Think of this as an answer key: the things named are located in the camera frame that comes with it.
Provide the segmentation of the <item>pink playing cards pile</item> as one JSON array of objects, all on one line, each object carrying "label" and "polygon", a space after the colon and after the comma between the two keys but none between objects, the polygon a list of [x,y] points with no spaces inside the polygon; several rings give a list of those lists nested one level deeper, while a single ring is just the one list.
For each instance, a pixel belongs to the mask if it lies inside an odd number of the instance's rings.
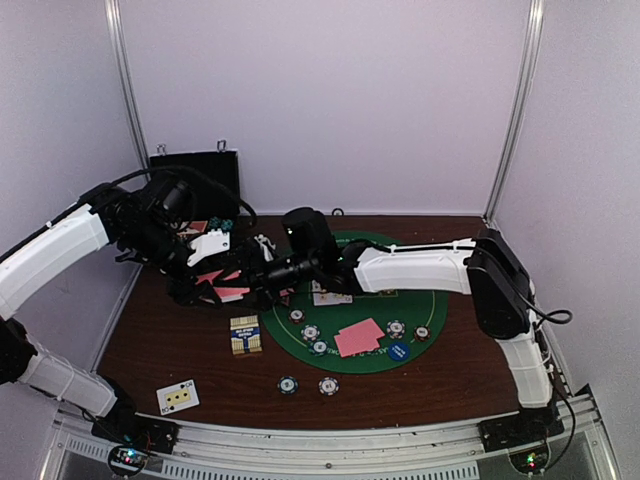
[{"label": "pink playing cards pile", "polygon": [[213,288],[213,291],[218,295],[222,303],[242,300],[245,295],[248,295],[250,293],[250,289],[248,287],[214,286],[213,285],[214,280],[218,276],[220,276],[221,273],[222,271],[218,270],[218,271],[207,273],[205,275],[201,275],[198,277],[197,283],[198,284],[208,283]]}]

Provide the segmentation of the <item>brown chip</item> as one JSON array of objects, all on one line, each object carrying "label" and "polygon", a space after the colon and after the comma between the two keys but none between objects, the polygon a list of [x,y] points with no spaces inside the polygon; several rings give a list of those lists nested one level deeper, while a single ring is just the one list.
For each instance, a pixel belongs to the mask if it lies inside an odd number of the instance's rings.
[{"label": "brown chip", "polygon": [[305,312],[301,309],[292,309],[288,313],[288,319],[294,324],[300,324],[305,320]]},{"label": "brown chip", "polygon": [[414,339],[419,342],[427,341],[431,337],[431,332],[426,326],[417,326],[414,329]]}]

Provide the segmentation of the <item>blue beige chip mat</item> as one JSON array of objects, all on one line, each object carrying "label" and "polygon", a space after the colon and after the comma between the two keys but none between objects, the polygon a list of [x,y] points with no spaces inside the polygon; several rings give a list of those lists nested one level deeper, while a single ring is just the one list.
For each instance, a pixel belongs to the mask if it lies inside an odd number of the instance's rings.
[{"label": "blue beige chip mat", "polygon": [[401,339],[405,334],[405,324],[400,321],[390,321],[386,325],[386,333],[391,339]]},{"label": "blue beige chip mat", "polygon": [[305,325],[301,329],[301,336],[305,342],[313,342],[319,338],[321,331],[317,325]]}]

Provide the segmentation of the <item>blue green chip mat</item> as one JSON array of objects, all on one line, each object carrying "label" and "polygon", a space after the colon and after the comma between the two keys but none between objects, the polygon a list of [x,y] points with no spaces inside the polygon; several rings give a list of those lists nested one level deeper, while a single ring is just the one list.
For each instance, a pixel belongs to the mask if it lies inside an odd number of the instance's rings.
[{"label": "blue green chip mat", "polygon": [[316,339],[309,343],[309,352],[313,356],[323,356],[328,353],[329,344],[327,341],[322,339]]}]

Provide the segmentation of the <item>blue beige 10 chip stack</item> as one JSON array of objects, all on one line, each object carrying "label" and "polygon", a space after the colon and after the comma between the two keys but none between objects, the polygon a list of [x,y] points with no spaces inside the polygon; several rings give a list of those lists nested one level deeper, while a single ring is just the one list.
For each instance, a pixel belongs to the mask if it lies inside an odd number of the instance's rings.
[{"label": "blue beige 10 chip stack", "polygon": [[321,395],[333,396],[340,389],[339,381],[333,377],[324,377],[318,382],[318,390]]}]

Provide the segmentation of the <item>blue small blind button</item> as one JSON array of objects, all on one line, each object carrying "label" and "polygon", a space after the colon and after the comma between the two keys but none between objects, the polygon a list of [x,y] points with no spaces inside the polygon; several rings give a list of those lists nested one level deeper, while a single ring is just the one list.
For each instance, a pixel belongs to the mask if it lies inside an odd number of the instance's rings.
[{"label": "blue small blind button", "polygon": [[410,347],[404,342],[394,342],[387,350],[389,358],[395,362],[405,362],[411,356]]}]

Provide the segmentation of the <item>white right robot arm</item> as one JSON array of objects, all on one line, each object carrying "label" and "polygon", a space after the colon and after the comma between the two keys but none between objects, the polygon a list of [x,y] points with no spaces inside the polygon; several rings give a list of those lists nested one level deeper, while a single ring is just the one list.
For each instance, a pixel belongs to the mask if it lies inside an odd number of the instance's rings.
[{"label": "white right robot arm", "polygon": [[469,295],[480,330],[498,343],[515,381],[519,413],[513,433],[530,442],[557,420],[558,395],[539,330],[545,322],[567,324],[573,314],[568,309],[545,313],[537,306],[528,272],[498,231],[409,246],[366,239],[338,244],[330,233],[291,233],[290,247],[289,255],[268,259],[254,244],[241,263],[241,279],[267,305],[282,290],[311,280],[332,293],[433,290]]}]

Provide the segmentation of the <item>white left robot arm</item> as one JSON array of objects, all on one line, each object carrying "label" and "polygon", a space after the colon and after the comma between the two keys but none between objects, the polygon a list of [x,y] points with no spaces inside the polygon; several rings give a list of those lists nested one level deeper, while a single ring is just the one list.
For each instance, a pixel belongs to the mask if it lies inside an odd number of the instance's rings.
[{"label": "white left robot arm", "polygon": [[209,271],[211,258],[229,251],[230,233],[220,226],[189,239],[182,236],[196,211],[182,170],[153,167],[151,179],[133,192],[122,188],[123,178],[100,184],[1,257],[1,381],[26,384],[79,407],[123,444],[137,442],[144,433],[128,394],[30,339],[15,315],[43,286],[108,245],[122,251],[126,261],[167,274],[176,302],[221,304],[214,288],[198,278]]}]

